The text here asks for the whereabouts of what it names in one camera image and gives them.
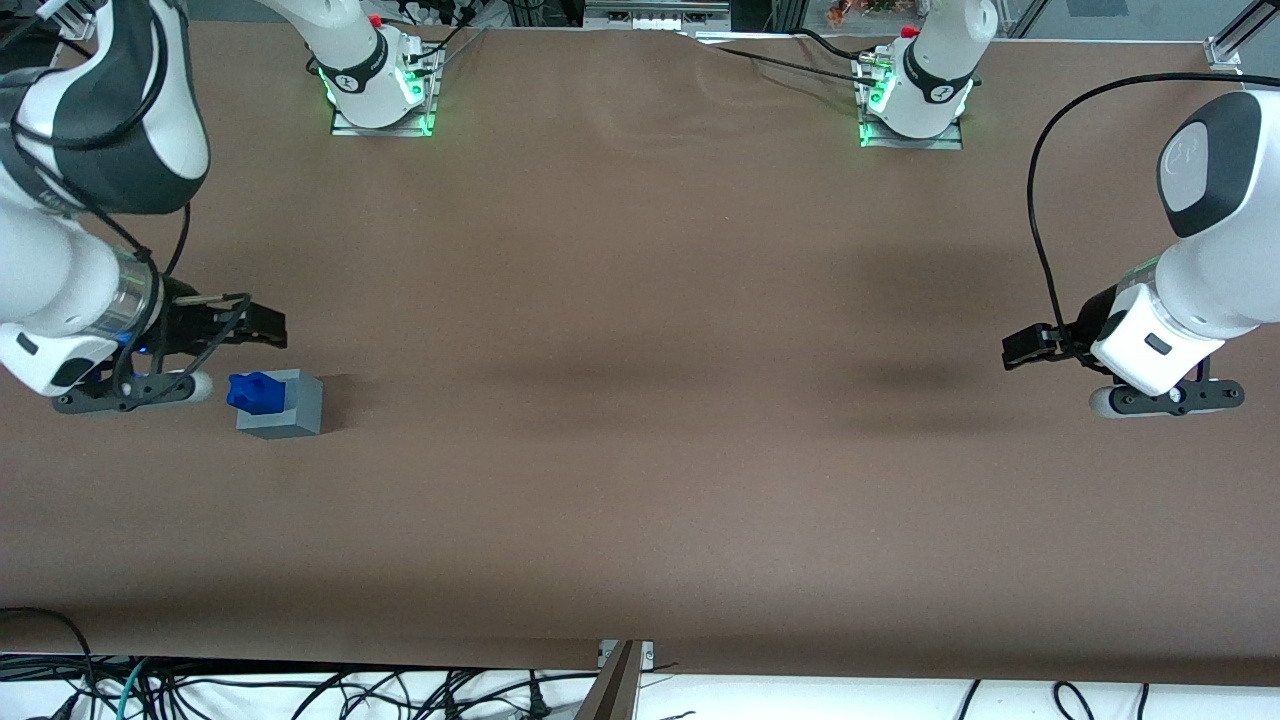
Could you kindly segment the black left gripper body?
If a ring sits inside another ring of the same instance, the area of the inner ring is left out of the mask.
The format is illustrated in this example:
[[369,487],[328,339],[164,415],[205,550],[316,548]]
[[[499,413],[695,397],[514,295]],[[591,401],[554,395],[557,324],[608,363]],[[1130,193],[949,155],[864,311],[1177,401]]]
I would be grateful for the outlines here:
[[1115,284],[1088,299],[1071,324],[1071,346],[1087,359],[1094,359],[1092,346],[1105,334],[1105,327],[1111,316],[1117,295]]

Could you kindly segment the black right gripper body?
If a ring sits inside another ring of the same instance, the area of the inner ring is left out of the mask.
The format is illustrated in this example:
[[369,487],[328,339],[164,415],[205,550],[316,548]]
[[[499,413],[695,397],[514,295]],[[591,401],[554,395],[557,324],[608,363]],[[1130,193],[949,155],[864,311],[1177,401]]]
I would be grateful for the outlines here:
[[197,356],[221,329],[224,293],[205,295],[174,278],[163,279],[163,302],[155,322],[155,355]]

